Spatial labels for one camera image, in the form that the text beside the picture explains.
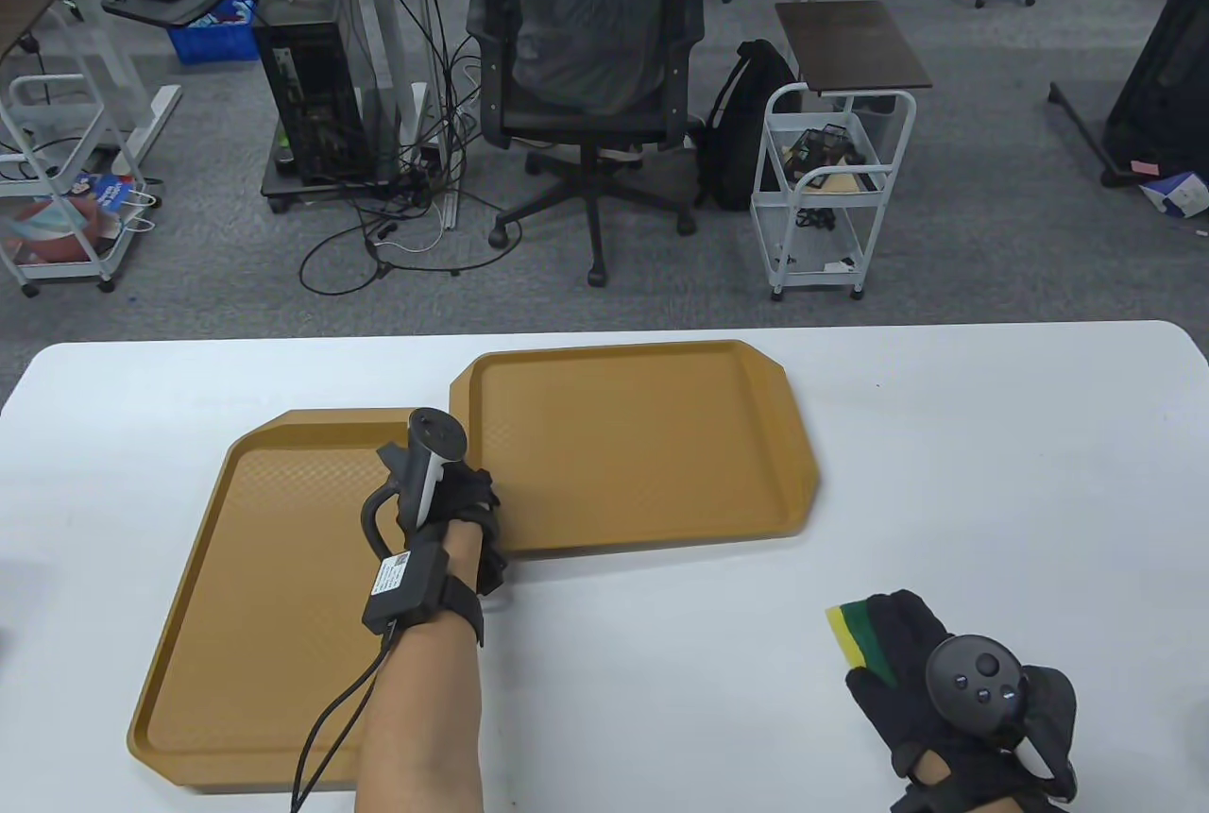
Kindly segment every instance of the sponge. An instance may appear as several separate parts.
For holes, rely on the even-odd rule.
[[[898,679],[895,678],[893,669],[886,659],[886,653],[881,650],[881,644],[878,644],[877,632],[869,621],[867,601],[862,599],[858,602],[848,602],[828,609],[827,623],[831,624],[835,641],[850,667],[868,668],[890,687],[898,687]]]

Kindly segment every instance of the hand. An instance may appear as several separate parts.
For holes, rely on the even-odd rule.
[[[949,633],[924,600],[902,589],[893,595],[872,595],[863,605],[881,655],[867,653],[867,663],[883,676],[869,668],[854,668],[848,673],[848,688],[896,754],[898,774],[910,773],[927,785],[953,779],[967,809],[1003,797],[1040,794],[1036,777],[1014,755],[958,731],[932,705],[924,671],[932,650]]]
[[[491,473],[486,469],[472,469],[461,460],[446,463],[441,479],[433,490],[428,519],[418,534],[407,534],[409,542],[412,538],[436,538],[444,542],[450,553],[451,570],[458,576],[457,566],[474,557],[478,577],[472,586],[480,595],[487,595],[504,583],[504,567],[508,566],[508,560],[499,550],[497,507],[499,498],[491,488]],[[457,523],[476,524],[481,538],[469,537],[467,527],[455,527],[453,524]]]

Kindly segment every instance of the black backpack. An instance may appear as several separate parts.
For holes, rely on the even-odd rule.
[[[728,212],[747,212],[765,105],[771,93],[796,80],[771,41],[757,39],[739,45],[739,63],[730,71],[722,92],[718,92],[705,129],[695,136],[696,183],[700,188],[695,204],[713,196],[713,202]],[[802,110],[802,97],[797,92],[777,102],[776,114],[798,110]],[[765,167],[764,174],[765,179],[773,178],[770,167]],[[775,188],[776,184],[768,181],[764,186]]]

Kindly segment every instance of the computer tower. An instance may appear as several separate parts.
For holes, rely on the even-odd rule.
[[[1104,127],[1118,167],[1209,174],[1209,0],[1167,0]]]
[[[377,179],[399,123],[377,92],[358,0],[258,0],[253,33],[289,139],[274,149],[300,183]]]

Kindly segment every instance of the basket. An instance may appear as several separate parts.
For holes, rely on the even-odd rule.
[[[238,22],[230,19],[237,16]],[[168,30],[177,58],[185,65],[214,62],[254,62],[260,58],[245,0],[224,0],[189,27]]]

